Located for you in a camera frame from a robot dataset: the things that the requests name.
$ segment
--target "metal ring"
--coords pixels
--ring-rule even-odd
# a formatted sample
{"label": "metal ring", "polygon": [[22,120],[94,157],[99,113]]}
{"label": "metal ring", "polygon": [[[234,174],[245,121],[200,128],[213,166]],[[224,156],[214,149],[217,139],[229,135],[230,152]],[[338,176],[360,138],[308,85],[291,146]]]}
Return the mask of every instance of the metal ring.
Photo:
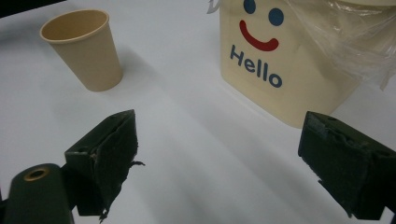
{"label": "metal ring", "polygon": [[35,181],[37,179],[41,179],[44,176],[50,173],[50,169],[48,167],[38,167],[34,170],[30,171],[25,177],[23,178],[25,181]]}

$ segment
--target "red smile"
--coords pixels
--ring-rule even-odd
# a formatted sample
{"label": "red smile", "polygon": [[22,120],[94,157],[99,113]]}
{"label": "red smile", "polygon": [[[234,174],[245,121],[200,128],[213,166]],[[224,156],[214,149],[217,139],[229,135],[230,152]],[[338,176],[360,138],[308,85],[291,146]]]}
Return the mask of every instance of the red smile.
{"label": "red smile", "polygon": [[245,23],[245,21],[239,22],[239,29],[241,29],[241,33],[244,36],[244,38],[246,39],[246,41],[256,49],[259,49],[262,51],[273,51],[279,46],[279,42],[275,38],[272,38],[268,42],[261,42],[260,40],[254,38],[248,32],[247,24]]}

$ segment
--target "container lid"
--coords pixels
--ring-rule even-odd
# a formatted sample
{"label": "container lid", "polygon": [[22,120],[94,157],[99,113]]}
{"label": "container lid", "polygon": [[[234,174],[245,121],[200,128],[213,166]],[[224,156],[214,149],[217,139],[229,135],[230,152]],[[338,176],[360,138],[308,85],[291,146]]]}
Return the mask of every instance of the container lid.
{"label": "container lid", "polygon": [[396,0],[339,0],[339,1],[363,5],[363,6],[372,6],[372,7],[396,6]]}

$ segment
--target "smiley face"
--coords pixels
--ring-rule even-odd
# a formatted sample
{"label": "smiley face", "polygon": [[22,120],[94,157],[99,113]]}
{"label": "smiley face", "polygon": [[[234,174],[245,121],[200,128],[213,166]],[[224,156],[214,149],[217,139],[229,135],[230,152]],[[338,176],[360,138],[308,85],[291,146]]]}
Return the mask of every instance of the smiley face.
{"label": "smiley face", "polygon": [[[244,0],[244,10],[248,14],[253,14],[256,11],[256,3],[254,0]],[[268,20],[273,26],[280,26],[283,23],[285,16],[281,9],[274,7],[268,13]],[[279,41],[276,38],[272,38],[267,42],[256,39],[248,31],[247,23],[244,20],[239,22],[239,29],[241,30],[242,36],[246,41],[256,49],[262,51],[273,51],[279,46]]]}

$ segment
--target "blue eye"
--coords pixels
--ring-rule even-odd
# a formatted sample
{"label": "blue eye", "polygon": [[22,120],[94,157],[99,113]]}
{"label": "blue eye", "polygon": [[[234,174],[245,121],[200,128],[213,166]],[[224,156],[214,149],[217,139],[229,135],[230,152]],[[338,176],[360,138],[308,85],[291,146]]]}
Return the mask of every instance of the blue eye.
{"label": "blue eye", "polygon": [[245,0],[244,9],[248,14],[253,14],[256,11],[256,3],[254,0]]}
{"label": "blue eye", "polygon": [[283,15],[282,10],[279,8],[273,8],[271,9],[270,13],[268,14],[268,20],[273,24],[274,26],[279,26],[283,23],[283,20],[285,19],[285,16]]}

